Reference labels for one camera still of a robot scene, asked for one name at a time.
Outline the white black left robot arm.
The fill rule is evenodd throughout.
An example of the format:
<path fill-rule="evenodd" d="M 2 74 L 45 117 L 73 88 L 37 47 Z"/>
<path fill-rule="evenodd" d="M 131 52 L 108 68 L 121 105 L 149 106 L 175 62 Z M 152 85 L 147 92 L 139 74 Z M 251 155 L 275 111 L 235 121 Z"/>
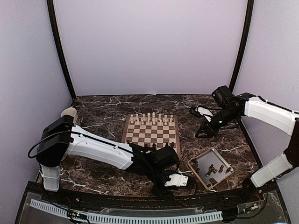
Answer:
<path fill-rule="evenodd" d="M 40 164 L 44 188 L 55 203 L 66 200 L 66 193 L 59 188 L 60 161 L 65 154 L 83 156 L 146 176 L 161 197 L 172 197 L 171 189 L 187 186 L 187 176 L 168 170 L 179 165 L 178 155 L 169 144 L 157 149 L 155 144 L 119 143 L 87 132 L 73 120 L 72 116 L 64 115 L 44 128 L 41 140 L 29 150 L 32 152 L 36 148 L 36 154 L 28 154 Z"/>

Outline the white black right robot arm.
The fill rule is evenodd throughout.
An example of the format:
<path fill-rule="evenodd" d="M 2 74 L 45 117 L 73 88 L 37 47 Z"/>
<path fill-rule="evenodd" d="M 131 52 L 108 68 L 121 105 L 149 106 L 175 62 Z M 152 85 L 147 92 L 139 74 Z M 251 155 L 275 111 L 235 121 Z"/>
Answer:
<path fill-rule="evenodd" d="M 194 116 L 204 119 L 195 134 L 196 138 L 215 137 L 220 128 L 242 117 L 265 123 L 255 137 L 260 136 L 269 140 L 271 135 L 277 133 L 280 138 L 283 134 L 290 138 L 289 141 L 284 140 L 278 144 L 286 147 L 280 155 L 242 182 L 238 198 L 247 203 L 256 196 L 260 187 L 292 172 L 299 166 L 299 113 L 251 93 L 234 95 L 225 85 L 218 87 L 212 93 L 212 97 L 219 107 L 219 112 L 216 114 L 212 114 L 211 110 L 204 106 L 192 107 L 189 110 Z"/>

